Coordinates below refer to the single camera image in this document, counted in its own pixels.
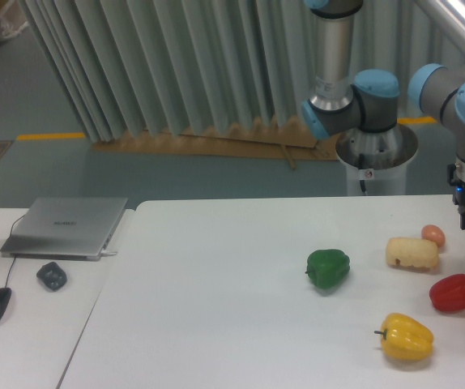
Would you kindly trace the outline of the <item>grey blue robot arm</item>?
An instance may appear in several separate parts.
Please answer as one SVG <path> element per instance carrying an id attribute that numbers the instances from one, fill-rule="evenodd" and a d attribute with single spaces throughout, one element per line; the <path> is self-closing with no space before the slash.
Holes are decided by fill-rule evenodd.
<path id="1" fill-rule="evenodd" d="M 359 1 L 309 1 L 318 20 L 318 54 L 313 91 L 301 105 L 312 134 L 327 139 L 346 130 L 340 159 L 360 172 L 391 169 L 416 152 L 413 133 L 399 126 L 399 85 L 388 71 L 370 69 L 348 75 L 353 24 Z M 465 55 L 465 1 L 421 1 L 420 9 Z M 451 70 L 438 64 L 422 66 L 407 93 L 421 112 L 454 134 L 456 159 L 447 168 L 453 201 L 465 229 L 465 65 Z"/>

